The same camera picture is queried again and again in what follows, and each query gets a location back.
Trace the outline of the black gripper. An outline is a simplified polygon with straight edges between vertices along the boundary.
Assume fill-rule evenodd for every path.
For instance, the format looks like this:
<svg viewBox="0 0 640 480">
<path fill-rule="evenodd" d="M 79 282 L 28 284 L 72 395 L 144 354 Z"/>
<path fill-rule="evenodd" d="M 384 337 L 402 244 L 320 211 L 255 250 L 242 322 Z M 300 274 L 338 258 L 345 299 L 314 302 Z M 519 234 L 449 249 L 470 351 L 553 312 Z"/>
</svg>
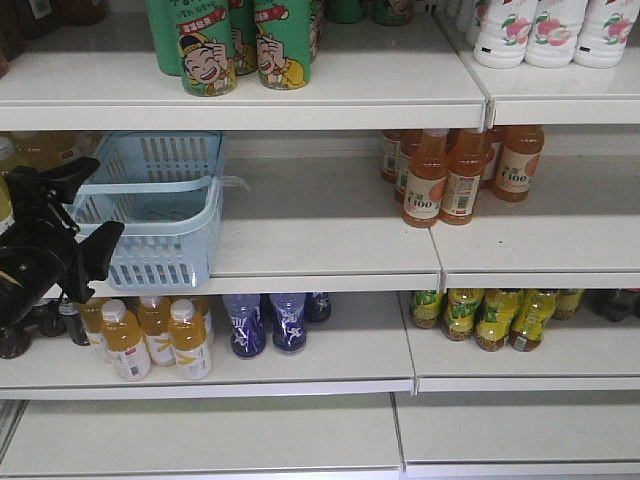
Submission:
<svg viewBox="0 0 640 480">
<path fill-rule="evenodd" d="M 83 183 L 99 168 L 92 157 L 80 157 L 64 165 L 37 171 L 16 167 L 5 176 L 14 223 L 1 243 L 20 247 L 32 259 L 42 258 L 69 300 L 86 303 L 95 293 L 91 281 L 105 281 L 111 259 L 125 225 L 107 221 L 78 243 L 80 227 L 66 204 L 72 204 Z"/>
</svg>

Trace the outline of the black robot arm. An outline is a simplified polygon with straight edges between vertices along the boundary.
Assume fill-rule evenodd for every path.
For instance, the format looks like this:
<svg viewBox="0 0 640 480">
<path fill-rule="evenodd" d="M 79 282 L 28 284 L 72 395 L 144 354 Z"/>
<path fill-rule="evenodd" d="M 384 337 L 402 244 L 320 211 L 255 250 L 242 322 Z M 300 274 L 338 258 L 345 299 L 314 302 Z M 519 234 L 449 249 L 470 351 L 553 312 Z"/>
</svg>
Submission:
<svg viewBox="0 0 640 480">
<path fill-rule="evenodd" d="M 80 157 L 43 172 L 17 166 L 5 177 L 13 224 L 1 234 L 1 356 L 16 358 L 31 340 L 22 322 L 57 284 L 73 302 L 85 303 L 104 280 L 124 225 L 107 221 L 78 242 L 78 225 L 63 208 L 74 202 L 99 161 Z"/>
</svg>

